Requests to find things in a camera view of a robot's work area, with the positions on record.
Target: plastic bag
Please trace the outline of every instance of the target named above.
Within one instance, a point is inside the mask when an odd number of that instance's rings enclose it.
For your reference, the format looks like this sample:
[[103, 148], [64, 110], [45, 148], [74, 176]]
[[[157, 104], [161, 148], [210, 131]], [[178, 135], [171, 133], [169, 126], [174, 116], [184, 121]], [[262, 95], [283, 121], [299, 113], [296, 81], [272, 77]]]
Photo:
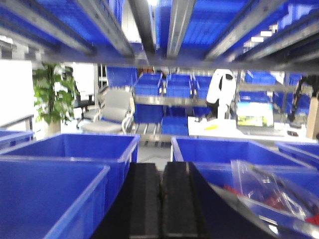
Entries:
[[319, 198], [296, 184], [245, 161], [231, 161], [234, 187], [239, 193], [306, 220], [319, 213]]

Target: robotic arm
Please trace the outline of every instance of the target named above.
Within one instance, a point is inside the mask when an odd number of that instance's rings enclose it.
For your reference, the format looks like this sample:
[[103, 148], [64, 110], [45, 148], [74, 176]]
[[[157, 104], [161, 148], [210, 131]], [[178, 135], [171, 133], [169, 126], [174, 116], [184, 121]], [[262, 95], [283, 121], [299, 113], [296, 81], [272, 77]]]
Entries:
[[295, 120], [295, 114], [298, 109], [298, 102], [301, 97], [302, 93], [302, 85], [306, 83], [313, 88], [312, 97], [317, 97], [319, 100], [319, 76], [318, 75], [311, 75], [311, 76], [302, 76], [301, 79], [298, 81], [296, 90], [294, 93], [294, 98], [292, 102], [292, 110], [291, 113], [288, 114], [288, 119], [290, 122]]

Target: white desk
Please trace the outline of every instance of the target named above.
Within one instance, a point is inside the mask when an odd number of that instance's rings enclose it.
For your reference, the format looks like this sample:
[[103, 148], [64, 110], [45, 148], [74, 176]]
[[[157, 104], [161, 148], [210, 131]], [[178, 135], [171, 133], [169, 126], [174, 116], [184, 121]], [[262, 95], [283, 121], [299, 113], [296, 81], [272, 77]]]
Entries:
[[[217, 128], [207, 129], [208, 127], [216, 125]], [[316, 142], [315, 139], [306, 138], [306, 128], [303, 125], [301, 129], [290, 128], [289, 124], [275, 123], [275, 129], [283, 130], [286, 134], [280, 136], [259, 136], [246, 135], [236, 128], [236, 121], [234, 119], [213, 119], [209, 122], [205, 118], [201, 122], [195, 122], [195, 117], [188, 117], [188, 133], [192, 136], [206, 136], [218, 138], [234, 138], [234, 139], [251, 139], [260, 143], [274, 146], [276, 141], [280, 142]], [[290, 136], [287, 131], [295, 131], [298, 137]]]

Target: red object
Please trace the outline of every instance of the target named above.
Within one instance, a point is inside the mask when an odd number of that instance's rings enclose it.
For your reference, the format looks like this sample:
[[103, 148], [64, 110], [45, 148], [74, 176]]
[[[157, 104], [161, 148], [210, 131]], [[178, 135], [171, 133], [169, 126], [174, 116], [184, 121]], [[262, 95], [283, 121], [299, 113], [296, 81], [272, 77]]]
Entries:
[[319, 225], [319, 214], [306, 218], [306, 222], [314, 225]]
[[267, 198], [265, 201], [263, 201], [263, 203], [278, 210], [285, 210], [285, 205], [280, 200], [280, 197], [278, 197], [276, 194], [273, 194]]
[[237, 190], [233, 189], [232, 187], [230, 187], [229, 185], [224, 185], [224, 189], [226, 189], [227, 191], [234, 193], [236, 195], [242, 195], [240, 192], [238, 192]]

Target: laptop screen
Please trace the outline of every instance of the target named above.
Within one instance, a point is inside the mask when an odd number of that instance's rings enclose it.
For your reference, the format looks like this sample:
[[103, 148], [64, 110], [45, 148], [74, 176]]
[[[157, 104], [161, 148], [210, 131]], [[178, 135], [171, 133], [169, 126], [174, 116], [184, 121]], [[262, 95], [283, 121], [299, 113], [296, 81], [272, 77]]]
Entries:
[[261, 102], [237, 102], [236, 121], [238, 126], [273, 127], [273, 104]]

